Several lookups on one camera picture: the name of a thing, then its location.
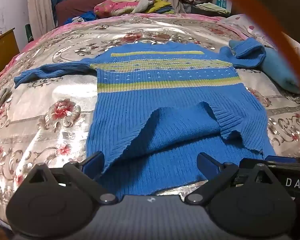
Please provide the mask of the pink floral folded quilt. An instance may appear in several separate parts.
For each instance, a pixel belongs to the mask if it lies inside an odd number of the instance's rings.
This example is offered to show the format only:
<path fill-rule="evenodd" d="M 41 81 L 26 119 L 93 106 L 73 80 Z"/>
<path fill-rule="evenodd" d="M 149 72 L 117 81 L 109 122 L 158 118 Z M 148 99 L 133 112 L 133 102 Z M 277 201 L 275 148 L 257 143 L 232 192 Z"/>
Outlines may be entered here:
<path fill-rule="evenodd" d="M 106 0 L 94 7 L 94 14 L 98 18 L 136 14 L 144 12 L 153 3 L 153 0 Z"/>

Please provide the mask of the light green folded cloth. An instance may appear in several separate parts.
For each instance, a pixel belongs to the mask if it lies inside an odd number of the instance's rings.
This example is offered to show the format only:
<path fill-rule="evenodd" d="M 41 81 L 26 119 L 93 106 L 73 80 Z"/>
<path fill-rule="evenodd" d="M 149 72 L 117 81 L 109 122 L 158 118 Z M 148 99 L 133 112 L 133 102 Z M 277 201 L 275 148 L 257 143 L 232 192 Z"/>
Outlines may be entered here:
<path fill-rule="evenodd" d="M 207 12 L 213 12 L 213 13 L 222 14 L 222 15 L 230 14 L 230 12 L 227 11 L 225 8 L 220 7 L 220 6 L 210 3 L 210 2 L 197 4 L 197 5 L 195 5 L 195 7 L 200 10 L 207 11 Z"/>

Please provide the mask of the wooden bedside cabinet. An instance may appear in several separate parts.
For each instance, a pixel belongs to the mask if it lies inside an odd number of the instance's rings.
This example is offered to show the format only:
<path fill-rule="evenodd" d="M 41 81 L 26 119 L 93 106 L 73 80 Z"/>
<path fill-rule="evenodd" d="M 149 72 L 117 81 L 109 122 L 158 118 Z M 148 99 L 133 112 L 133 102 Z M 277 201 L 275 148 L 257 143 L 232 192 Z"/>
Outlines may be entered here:
<path fill-rule="evenodd" d="M 0 33 L 0 72 L 9 64 L 11 59 L 19 53 L 14 28 L 5 33 Z"/>

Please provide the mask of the silver floral bedspread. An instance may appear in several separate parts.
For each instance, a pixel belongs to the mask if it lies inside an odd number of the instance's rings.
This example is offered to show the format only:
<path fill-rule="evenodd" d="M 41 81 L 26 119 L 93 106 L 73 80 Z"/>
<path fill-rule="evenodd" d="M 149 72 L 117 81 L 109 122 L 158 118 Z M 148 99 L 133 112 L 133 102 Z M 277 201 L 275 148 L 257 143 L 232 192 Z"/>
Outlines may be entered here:
<path fill-rule="evenodd" d="M 62 167 L 85 159 L 97 101 L 94 76 L 66 75 L 15 87 L 13 79 L 21 72 L 95 57 L 133 42 L 192 42 L 217 52 L 230 40 L 251 36 L 253 27 L 195 14 L 136 14 L 67 24 L 25 47 L 0 73 L 0 89 L 10 90 L 0 107 L 0 219 L 34 165 Z"/>

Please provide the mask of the blue striped knit sweater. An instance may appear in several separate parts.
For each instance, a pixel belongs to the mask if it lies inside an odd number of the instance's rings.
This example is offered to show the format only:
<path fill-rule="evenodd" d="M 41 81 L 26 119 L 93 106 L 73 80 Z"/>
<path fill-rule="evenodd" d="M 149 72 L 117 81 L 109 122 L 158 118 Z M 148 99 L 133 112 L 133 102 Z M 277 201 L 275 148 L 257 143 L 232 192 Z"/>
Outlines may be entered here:
<path fill-rule="evenodd" d="M 238 67 L 266 57 L 250 38 L 218 53 L 193 43 L 131 43 L 90 59 L 22 72 L 16 86 L 70 74 L 97 77 L 87 157 L 104 154 L 95 180 L 113 194 L 148 195 L 202 180 L 197 155 L 238 164 L 274 154 L 267 114 Z"/>

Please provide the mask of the blue crumpled cloth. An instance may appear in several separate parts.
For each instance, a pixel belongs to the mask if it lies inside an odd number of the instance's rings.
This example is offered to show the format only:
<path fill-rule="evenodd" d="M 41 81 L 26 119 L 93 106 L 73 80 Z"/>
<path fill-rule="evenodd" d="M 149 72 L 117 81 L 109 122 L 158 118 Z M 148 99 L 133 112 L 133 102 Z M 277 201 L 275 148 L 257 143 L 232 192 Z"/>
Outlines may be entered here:
<path fill-rule="evenodd" d="M 80 23 L 80 22 L 90 22 L 98 19 L 98 17 L 95 15 L 93 11 L 85 12 L 79 16 L 70 17 L 65 22 L 64 25 L 69 23 Z"/>

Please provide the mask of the beige curtain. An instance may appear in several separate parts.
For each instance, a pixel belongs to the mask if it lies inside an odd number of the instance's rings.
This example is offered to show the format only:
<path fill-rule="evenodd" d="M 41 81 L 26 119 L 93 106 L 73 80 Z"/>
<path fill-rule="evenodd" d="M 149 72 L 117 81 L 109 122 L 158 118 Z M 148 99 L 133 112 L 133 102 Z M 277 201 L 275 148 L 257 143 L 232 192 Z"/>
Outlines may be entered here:
<path fill-rule="evenodd" d="M 51 0 L 27 0 L 27 7 L 34 39 L 55 28 Z"/>

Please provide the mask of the yellow green folded clothes stack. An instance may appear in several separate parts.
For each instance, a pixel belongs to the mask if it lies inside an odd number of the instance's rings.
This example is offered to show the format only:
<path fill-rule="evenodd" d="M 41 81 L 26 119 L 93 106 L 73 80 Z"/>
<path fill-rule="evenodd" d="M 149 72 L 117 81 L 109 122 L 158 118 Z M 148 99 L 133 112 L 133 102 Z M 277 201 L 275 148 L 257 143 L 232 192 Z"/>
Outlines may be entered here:
<path fill-rule="evenodd" d="M 172 7 L 170 2 L 166 2 L 163 0 L 153 0 L 153 4 L 149 5 L 148 8 L 144 11 L 146 14 L 151 13 L 174 13 L 174 8 Z"/>

